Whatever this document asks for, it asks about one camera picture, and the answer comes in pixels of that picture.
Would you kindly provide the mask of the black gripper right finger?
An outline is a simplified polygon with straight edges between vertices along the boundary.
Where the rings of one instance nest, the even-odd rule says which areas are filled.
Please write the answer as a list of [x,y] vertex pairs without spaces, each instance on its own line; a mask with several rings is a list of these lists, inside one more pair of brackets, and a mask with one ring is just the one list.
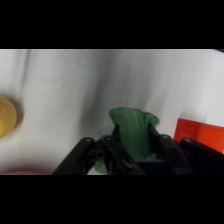
[[152,175],[224,175],[224,155],[191,138],[176,142],[148,125],[149,143],[156,161],[148,163]]

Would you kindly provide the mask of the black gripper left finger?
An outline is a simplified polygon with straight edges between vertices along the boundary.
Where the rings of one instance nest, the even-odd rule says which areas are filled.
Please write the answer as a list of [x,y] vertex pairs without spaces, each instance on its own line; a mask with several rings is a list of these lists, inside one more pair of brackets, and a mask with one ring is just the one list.
[[144,175],[145,172],[119,144],[116,125],[111,135],[99,140],[82,138],[63,159],[53,175],[87,175],[97,162],[102,162],[108,175]]

